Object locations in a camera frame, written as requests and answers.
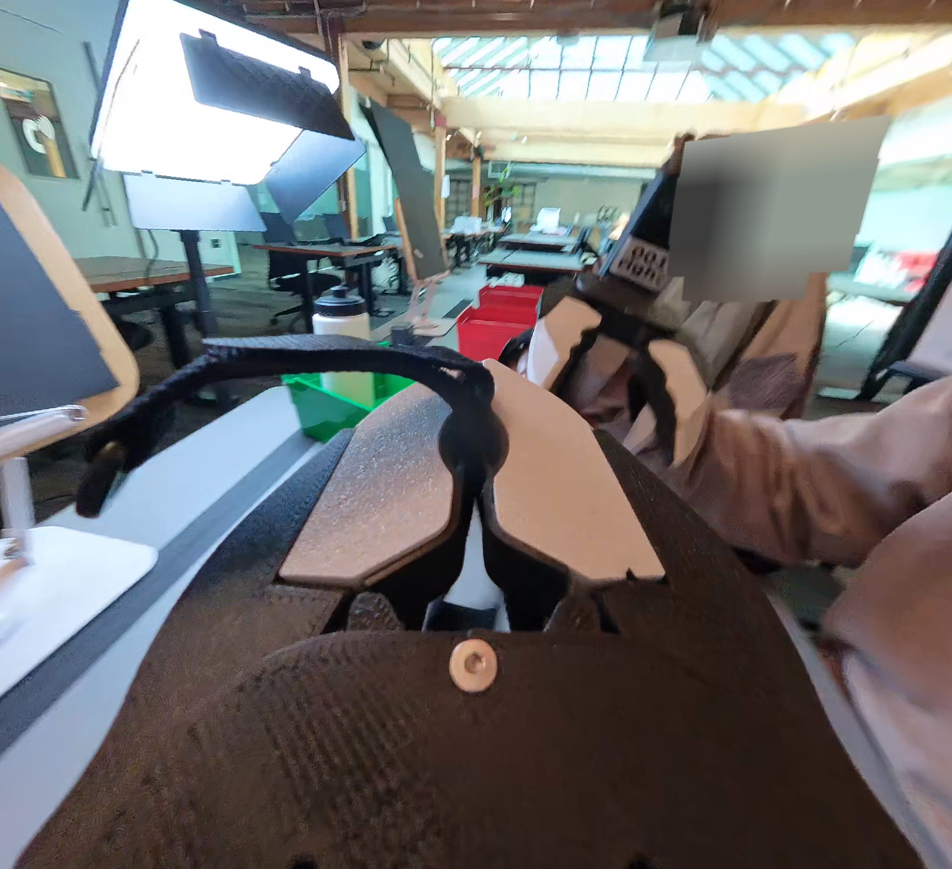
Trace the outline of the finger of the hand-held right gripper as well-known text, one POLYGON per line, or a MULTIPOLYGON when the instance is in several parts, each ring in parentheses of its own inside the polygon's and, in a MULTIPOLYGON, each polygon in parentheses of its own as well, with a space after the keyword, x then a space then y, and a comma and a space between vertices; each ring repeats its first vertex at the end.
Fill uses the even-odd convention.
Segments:
POLYGON ((648 346, 647 405, 653 414, 657 447, 669 465, 683 465, 707 431, 708 388, 688 348, 673 340, 648 346))
POLYGON ((588 303, 565 297, 537 321, 525 353, 521 375, 556 394, 584 340, 597 335, 601 313, 588 303))

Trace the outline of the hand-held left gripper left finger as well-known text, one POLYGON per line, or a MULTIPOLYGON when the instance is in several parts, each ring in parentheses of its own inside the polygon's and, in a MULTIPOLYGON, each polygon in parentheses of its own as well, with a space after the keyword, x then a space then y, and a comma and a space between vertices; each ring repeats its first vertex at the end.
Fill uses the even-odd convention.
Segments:
POLYGON ((280 566, 282 583, 384 595, 406 627, 446 595, 465 561, 472 499, 441 453, 448 404, 414 384, 352 432, 280 566))

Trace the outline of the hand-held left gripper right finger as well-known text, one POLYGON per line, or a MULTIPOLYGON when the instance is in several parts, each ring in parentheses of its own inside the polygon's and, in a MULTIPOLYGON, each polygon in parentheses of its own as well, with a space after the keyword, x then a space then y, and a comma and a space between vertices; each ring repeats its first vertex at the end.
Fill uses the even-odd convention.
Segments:
POLYGON ((596 592, 665 571, 589 424, 497 361, 493 418, 502 450, 487 475, 483 560, 511 630, 541 630, 572 591, 596 592))

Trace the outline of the red open-front bin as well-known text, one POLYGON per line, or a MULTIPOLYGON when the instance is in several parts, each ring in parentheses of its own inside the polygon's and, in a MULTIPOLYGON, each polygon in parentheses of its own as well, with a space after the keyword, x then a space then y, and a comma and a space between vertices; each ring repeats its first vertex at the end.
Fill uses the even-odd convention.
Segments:
POLYGON ((536 321, 535 305, 470 305, 456 320, 458 351, 476 362, 499 360, 509 341, 532 328, 536 321))

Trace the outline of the green plastic bin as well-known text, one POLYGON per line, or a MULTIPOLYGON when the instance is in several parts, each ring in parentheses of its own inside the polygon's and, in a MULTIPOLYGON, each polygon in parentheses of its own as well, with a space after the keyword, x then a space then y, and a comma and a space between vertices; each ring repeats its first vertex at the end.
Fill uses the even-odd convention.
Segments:
POLYGON ((413 381, 399 375, 360 370, 284 374, 305 435, 327 443, 339 432, 354 428, 371 412, 413 381))

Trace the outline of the white bottle with black cap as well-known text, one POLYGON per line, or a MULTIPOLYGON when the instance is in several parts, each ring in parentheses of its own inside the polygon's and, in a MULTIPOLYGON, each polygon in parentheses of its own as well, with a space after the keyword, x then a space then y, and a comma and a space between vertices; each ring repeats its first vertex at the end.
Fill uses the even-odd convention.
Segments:
MULTIPOLYGON (((348 354, 354 363, 354 351, 370 338, 370 316, 363 296, 344 284, 333 286, 314 302, 311 318, 313 333, 331 339, 332 352, 348 354)), ((329 394, 349 400, 358 406, 372 408, 375 403, 375 381, 370 372, 324 371, 322 387, 329 394)))

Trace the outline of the dark top work table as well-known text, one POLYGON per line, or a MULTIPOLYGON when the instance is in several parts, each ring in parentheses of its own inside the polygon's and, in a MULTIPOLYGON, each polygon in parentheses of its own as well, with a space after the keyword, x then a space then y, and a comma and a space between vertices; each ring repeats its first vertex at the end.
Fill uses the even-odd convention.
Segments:
POLYGON ((485 268, 488 279, 518 275, 526 284, 544 286, 589 271, 594 267, 594 258, 585 254, 497 249, 481 255, 478 264, 485 268))

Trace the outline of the green potted plant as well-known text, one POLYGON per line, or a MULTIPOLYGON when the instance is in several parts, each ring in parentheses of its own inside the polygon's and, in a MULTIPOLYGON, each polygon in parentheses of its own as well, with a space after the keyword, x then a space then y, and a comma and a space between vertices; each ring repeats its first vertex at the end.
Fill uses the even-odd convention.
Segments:
POLYGON ((506 164, 502 170, 493 175, 489 174, 489 184, 482 193, 483 207, 487 220, 500 220, 503 218, 505 209, 510 208, 510 202, 514 192, 512 184, 512 166, 506 164))

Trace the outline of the ceiling projector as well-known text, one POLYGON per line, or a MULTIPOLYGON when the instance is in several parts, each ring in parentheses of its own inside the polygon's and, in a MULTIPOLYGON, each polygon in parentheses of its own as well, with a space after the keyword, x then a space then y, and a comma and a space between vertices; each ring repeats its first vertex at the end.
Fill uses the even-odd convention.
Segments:
POLYGON ((665 5, 649 30, 642 60, 645 64, 692 65, 709 48, 715 30, 708 5, 665 5))

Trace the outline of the dark tilted board on stand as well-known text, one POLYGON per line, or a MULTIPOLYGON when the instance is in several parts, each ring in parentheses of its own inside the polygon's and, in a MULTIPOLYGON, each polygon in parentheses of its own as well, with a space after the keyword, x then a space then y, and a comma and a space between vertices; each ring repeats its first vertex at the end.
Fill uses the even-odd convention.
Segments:
POLYGON ((363 114, 387 160, 397 190, 394 217, 411 280, 411 301, 404 324, 420 337, 444 337, 453 320, 431 313, 438 285, 450 273, 434 208, 433 179, 420 162, 408 123, 375 101, 363 106, 363 114))

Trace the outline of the black office chair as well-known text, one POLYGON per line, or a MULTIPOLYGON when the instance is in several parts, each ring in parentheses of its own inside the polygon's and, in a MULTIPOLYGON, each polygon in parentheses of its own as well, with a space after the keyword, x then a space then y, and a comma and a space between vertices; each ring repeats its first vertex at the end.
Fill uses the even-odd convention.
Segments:
POLYGON ((270 318, 272 327, 279 325, 281 317, 293 315, 290 321, 294 324, 301 321, 306 326, 311 325, 313 303, 327 291, 342 285, 341 279, 327 272, 310 270, 310 261, 303 256, 293 256, 271 249, 272 245, 291 246, 297 244, 296 236, 285 219, 279 213, 265 212, 261 215, 266 229, 265 243, 268 247, 268 287, 271 290, 290 293, 302 301, 296 307, 276 312, 270 318))

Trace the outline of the wooden top office desk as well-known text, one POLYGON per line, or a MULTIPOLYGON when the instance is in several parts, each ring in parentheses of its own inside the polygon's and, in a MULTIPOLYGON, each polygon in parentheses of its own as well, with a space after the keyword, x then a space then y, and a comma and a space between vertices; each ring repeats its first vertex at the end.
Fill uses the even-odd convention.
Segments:
MULTIPOLYGON (((255 244, 253 246, 255 250, 267 254, 268 247, 269 245, 266 243, 255 244)), ((400 249, 394 238, 374 236, 365 241, 348 242, 346 244, 332 242, 298 242, 291 246, 272 245, 271 249, 293 256, 303 256, 310 261, 310 270, 332 273, 338 276, 344 285, 356 288, 363 296, 367 304, 368 314, 372 319, 383 320, 394 316, 395 310, 383 307, 379 304, 377 300, 377 290, 373 280, 374 268, 380 267, 387 260, 397 261, 400 257, 400 249)), ((290 293, 287 294, 298 299, 298 303, 293 307, 302 303, 299 297, 290 293)), ((301 321, 294 324, 289 322, 290 328, 293 328, 297 324, 303 325, 304 330, 310 330, 311 328, 311 325, 306 326, 301 321)))
POLYGON ((127 317, 154 313, 173 366, 182 367, 191 360, 180 313, 182 304, 195 302, 186 263, 121 256, 78 258, 76 263, 93 293, 102 296, 102 307, 131 350, 148 346, 152 333, 127 317))

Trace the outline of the black light stand pole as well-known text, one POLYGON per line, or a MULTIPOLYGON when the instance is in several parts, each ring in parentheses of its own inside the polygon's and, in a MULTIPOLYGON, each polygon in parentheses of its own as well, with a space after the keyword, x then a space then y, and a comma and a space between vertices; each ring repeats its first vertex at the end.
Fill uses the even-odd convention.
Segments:
POLYGON ((197 231, 178 231, 177 233, 184 248, 189 283, 194 296, 197 329, 203 338, 216 337, 219 335, 218 324, 212 309, 207 275, 200 255, 199 233, 197 231))

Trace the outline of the person's beige sweater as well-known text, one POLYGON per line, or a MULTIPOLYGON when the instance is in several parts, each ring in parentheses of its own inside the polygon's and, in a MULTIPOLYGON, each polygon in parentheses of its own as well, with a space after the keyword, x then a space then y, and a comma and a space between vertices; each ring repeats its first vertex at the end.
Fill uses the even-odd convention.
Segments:
POLYGON ((846 694, 929 867, 951 856, 951 506, 878 542, 831 606, 846 694))

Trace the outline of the studio light panel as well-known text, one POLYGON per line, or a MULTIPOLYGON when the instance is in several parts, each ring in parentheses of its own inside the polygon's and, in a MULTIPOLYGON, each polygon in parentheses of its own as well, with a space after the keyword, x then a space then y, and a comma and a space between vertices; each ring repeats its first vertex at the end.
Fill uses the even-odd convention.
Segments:
POLYGON ((122 0, 90 134, 140 230, 265 228, 264 184, 294 223, 365 153, 324 55, 179 0, 122 0))

